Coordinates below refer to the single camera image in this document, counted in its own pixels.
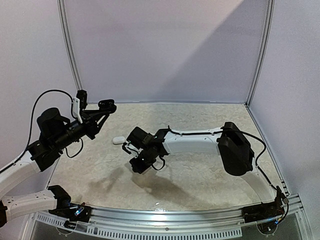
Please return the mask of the black oval charging case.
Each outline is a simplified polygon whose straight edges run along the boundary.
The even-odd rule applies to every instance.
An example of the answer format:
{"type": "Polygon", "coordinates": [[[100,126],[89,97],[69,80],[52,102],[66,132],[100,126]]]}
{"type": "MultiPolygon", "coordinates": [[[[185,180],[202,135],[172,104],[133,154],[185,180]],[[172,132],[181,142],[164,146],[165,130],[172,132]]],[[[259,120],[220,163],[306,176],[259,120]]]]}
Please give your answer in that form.
{"type": "Polygon", "coordinates": [[[98,109],[108,114],[113,114],[117,110],[114,99],[104,99],[98,102],[98,109]]]}

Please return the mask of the white earbud charging case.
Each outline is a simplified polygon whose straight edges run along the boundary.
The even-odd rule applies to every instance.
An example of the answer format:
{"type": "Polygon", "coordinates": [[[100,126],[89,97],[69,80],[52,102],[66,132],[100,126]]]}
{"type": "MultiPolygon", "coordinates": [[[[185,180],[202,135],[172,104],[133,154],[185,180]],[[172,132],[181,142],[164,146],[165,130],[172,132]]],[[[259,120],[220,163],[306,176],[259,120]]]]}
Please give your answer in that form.
{"type": "Polygon", "coordinates": [[[126,141],[124,136],[116,136],[112,139],[114,145],[122,145],[126,141]]]}

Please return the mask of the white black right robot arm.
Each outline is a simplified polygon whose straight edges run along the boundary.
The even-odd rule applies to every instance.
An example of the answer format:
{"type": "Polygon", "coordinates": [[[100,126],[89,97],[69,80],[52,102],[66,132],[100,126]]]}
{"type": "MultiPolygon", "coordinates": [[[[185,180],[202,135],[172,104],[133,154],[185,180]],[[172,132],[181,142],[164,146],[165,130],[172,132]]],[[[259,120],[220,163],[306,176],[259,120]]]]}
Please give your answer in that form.
{"type": "Polygon", "coordinates": [[[247,139],[253,138],[263,143],[259,137],[239,130],[233,122],[225,122],[222,127],[205,130],[177,130],[161,128],[155,134],[135,127],[122,144],[122,149],[132,155],[129,161],[132,171],[143,174],[154,167],[157,159],[179,153],[203,153],[220,156],[227,174],[242,178],[257,194],[262,204],[258,213],[269,218],[278,210],[276,198],[281,192],[275,187],[258,164],[266,151],[264,147],[255,154],[247,139]]]}

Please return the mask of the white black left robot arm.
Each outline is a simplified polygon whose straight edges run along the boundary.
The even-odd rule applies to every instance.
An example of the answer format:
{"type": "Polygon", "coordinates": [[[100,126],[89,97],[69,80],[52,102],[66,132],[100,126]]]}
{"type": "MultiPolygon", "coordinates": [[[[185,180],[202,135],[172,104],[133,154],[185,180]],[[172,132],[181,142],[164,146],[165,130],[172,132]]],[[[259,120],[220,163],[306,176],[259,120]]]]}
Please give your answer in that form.
{"type": "Polygon", "coordinates": [[[49,186],[39,192],[21,196],[8,196],[14,187],[44,172],[58,160],[63,149],[83,136],[93,140],[108,117],[117,107],[111,100],[102,100],[96,110],[80,110],[80,118],[71,121],[60,114],[56,107],[45,110],[38,118],[39,139],[26,147],[24,153],[0,170],[0,224],[38,211],[82,220],[85,207],[73,204],[69,194],[59,185],[49,186]]]}

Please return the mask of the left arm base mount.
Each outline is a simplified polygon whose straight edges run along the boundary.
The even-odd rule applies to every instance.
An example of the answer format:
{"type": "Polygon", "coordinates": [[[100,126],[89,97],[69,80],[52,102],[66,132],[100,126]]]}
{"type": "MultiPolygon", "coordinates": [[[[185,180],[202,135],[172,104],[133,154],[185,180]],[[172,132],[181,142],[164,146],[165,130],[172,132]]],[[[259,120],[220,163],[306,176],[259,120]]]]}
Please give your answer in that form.
{"type": "Polygon", "coordinates": [[[48,210],[52,215],[68,219],[70,222],[88,223],[91,218],[92,208],[84,202],[72,203],[70,199],[58,199],[56,208],[48,210]]]}

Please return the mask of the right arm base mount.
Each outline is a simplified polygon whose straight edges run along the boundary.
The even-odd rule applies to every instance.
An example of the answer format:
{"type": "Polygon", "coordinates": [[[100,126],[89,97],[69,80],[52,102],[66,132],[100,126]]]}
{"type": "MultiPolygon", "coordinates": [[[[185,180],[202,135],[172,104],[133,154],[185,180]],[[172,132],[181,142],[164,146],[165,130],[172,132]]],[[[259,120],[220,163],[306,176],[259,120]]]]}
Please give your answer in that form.
{"type": "Polygon", "coordinates": [[[276,220],[279,223],[289,212],[289,199],[285,196],[276,196],[274,201],[269,203],[259,203],[241,208],[241,215],[245,223],[269,220],[280,217],[276,220]]]}

